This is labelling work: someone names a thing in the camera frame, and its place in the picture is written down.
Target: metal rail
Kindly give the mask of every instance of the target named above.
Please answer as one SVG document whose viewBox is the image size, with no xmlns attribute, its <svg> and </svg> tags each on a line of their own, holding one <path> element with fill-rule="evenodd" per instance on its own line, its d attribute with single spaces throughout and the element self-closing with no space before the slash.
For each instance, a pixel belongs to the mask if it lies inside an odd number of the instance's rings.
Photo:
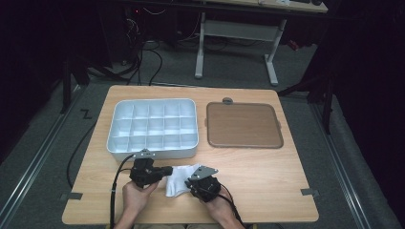
<svg viewBox="0 0 405 229">
<path fill-rule="evenodd" d="M 14 191 L 10 195 L 8 201 L 3 206 L 0 212 L 0 228 L 8 228 L 9 223 L 12 220 L 12 217 L 16 213 L 18 207 L 20 206 L 21 202 L 24 200 L 25 195 L 30 190 L 33 182 L 36 179 L 36 176 L 40 172 L 43 164 L 45 163 L 48 155 L 51 153 L 53 143 L 57 139 L 60 130 L 63 127 L 63 124 L 66 121 L 72 107 L 78 100 L 78 98 L 83 94 L 84 88 L 83 87 L 76 87 L 75 96 L 73 103 L 66 111 L 65 114 L 60 114 L 57 118 L 56 122 L 52 126 L 51 130 L 48 132 L 45 140 L 39 147 L 38 151 L 36 152 L 35 156 L 32 159 L 31 164 L 29 165 L 28 169 L 24 173 L 24 175 L 20 178 L 18 184 L 14 188 Z"/>
<path fill-rule="evenodd" d="M 332 137 L 325 132 L 322 124 L 322 112 L 320 111 L 320 108 L 316 104 L 309 104 L 309 108 L 314 114 L 318 127 L 321 130 L 323 137 L 328 145 L 334 172 L 336 173 L 346 201 L 349 204 L 349 208 L 352 211 L 352 215 L 357 224 L 357 227 L 361 229 L 371 229 L 372 227 L 369 223 L 369 220 L 367 219 L 367 215 L 364 212 L 360 199 L 356 191 L 354 190 L 348 174 L 346 173 L 339 153 L 334 146 Z"/>
</svg>

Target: metal stand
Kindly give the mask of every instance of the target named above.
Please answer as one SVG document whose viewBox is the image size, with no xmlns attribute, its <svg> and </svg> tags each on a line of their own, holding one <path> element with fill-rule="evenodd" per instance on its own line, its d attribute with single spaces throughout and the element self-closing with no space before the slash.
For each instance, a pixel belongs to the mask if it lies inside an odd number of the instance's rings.
<svg viewBox="0 0 405 229">
<path fill-rule="evenodd" d="M 202 12 L 200 28 L 200 46 L 197 53 L 196 78 L 203 77 L 203 42 L 206 35 L 222 36 L 230 38 L 242 38 L 249 40 L 261 40 L 272 42 L 269 54 L 265 55 L 268 77 L 273 86 L 278 85 L 277 75 L 274 71 L 273 58 L 283 35 L 287 19 L 283 19 L 278 27 L 259 26 L 251 24 L 206 20 Z"/>
</svg>

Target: desk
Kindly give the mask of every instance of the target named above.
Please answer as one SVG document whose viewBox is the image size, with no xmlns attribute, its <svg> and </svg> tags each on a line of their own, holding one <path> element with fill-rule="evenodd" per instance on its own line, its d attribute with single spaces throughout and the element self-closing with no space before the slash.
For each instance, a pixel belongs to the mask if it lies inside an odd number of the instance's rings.
<svg viewBox="0 0 405 229">
<path fill-rule="evenodd" d="M 313 4 L 298 2 L 290 2 L 289 5 L 284 5 L 277 3 L 276 0 L 262 0 L 260 5 L 258 0 L 205 0 L 204 3 L 205 2 L 234 4 L 258 8 L 273 8 L 278 10 L 298 10 L 322 13 L 328 11 L 328 8 L 323 3 L 320 6 L 314 6 Z M 278 26 L 259 26 L 244 23 L 205 20 L 205 13 L 203 12 L 195 77 L 203 77 L 203 42 L 206 35 L 242 38 L 271 42 L 271 46 L 268 49 L 268 54 L 265 55 L 265 61 L 270 83 L 273 86 L 277 86 L 278 79 L 276 72 L 274 71 L 273 58 L 277 51 L 278 44 L 280 43 L 280 39 L 283 35 L 286 23 L 287 19 L 282 19 Z"/>
<path fill-rule="evenodd" d="M 318 212 L 313 197 L 303 196 L 309 185 L 297 154 L 278 95 L 270 90 L 208 89 L 113 86 L 109 90 L 88 149 L 79 169 L 74 193 L 62 220 L 67 224 L 108 224 L 111 185 L 120 162 L 106 149 L 113 111 L 124 99 L 191 98 L 196 102 L 200 142 L 194 157 L 156 160 L 154 166 L 179 166 L 200 163 L 216 168 L 219 182 L 234 197 L 244 222 L 316 221 Z M 266 103 L 273 106 L 281 124 L 284 146 L 280 149 L 214 148 L 207 142 L 206 105 L 231 97 L 235 102 Z M 131 168 L 132 162 L 125 167 Z M 122 210 L 121 187 L 130 180 L 121 173 L 117 183 L 116 219 Z M 209 223 L 213 220 L 191 194 L 167 198 L 160 183 L 138 223 Z"/>
</svg>

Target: wooden table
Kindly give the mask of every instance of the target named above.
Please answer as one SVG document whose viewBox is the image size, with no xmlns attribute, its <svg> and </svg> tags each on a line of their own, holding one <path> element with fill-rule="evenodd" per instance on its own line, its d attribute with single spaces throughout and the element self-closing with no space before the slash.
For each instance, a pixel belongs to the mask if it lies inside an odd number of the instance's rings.
<svg viewBox="0 0 405 229">
<path fill-rule="evenodd" d="M 274 107 L 281 123 L 284 146 L 281 149 L 214 148 L 207 142 L 206 105 L 231 97 L 234 102 L 266 103 Z M 154 166 L 179 166 L 200 163 L 216 168 L 214 175 L 234 197 L 244 222 L 316 221 L 318 212 L 313 197 L 303 196 L 309 185 L 297 154 L 277 93 L 271 90 L 209 89 L 113 86 L 107 94 L 93 136 L 75 181 L 73 193 L 63 213 L 67 224 L 108 224 L 111 186 L 120 162 L 106 149 L 113 111 L 124 99 L 191 98 L 197 105 L 200 142 L 194 157 L 156 160 Z M 131 168 L 127 162 L 124 168 Z M 130 181 L 121 173 L 117 185 L 116 219 L 122 210 L 121 187 Z M 182 194 L 165 196 L 164 182 L 152 194 L 138 223 L 209 223 L 213 220 L 197 198 Z"/>
</svg>

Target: white cloth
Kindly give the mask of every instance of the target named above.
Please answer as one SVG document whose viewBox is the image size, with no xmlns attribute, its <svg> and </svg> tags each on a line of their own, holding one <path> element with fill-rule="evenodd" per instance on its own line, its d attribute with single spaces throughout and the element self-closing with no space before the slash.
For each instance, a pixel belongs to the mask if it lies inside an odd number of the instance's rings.
<svg viewBox="0 0 405 229">
<path fill-rule="evenodd" d="M 199 167 L 200 164 L 173 166 L 172 175 L 167 177 L 166 196 L 172 198 L 190 192 L 190 189 L 187 188 L 184 182 L 187 181 Z"/>
</svg>

